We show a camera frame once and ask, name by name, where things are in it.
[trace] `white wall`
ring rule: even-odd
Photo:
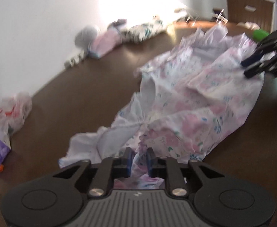
[[[75,35],[88,24],[102,29],[119,18],[130,23],[165,14],[179,2],[208,16],[226,0],[0,0],[0,99],[34,94],[79,51]]]

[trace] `gray ball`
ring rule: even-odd
[[[87,49],[99,35],[100,28],[98,26],[86,26],[75,37],[74,43],[77,47]]]

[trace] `wooden floor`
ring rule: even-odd
[[[212,24],[202,24],[203,28]],[[229,25],[229,35],[246,31]],[[173,48],[195,28],[176,25],[140,45],[123,45],[100,60],[66,70],[33,97],[33,110],[12,137],[13,151],[0,178],[17,185],[58,169],[71,136],[109,126],[139,90],[133,71]],[[223,173],[268,189],[277,202],[277,79],[266,76],[258,102],[243,127],[219,144],[205,162]]]

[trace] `floral garment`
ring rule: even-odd
[[[263,75],[246,79],[240,62],[256,45],[247,36],[228,37],[217,25],[198,29],[180,45],[142,68],[141,89],[118,112],[111,127],[71,138],[60,167],[80,159],[98,163],[121,156],[127,147],[135,156],[131,177],[116,188],[156,189],[162,179],[147,174],[146,149],[179,162],[203,160],[229,134],[242,126],[263,86]]]

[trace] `screw head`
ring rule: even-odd
[[[172,190],[172,194],[175,196],[185,196],[187,194],[187,190],[185,189],[173,189]]]
[[[102,189],[90,189],[89,194],[92,196],[102,196],[104,194],[104,190]]]

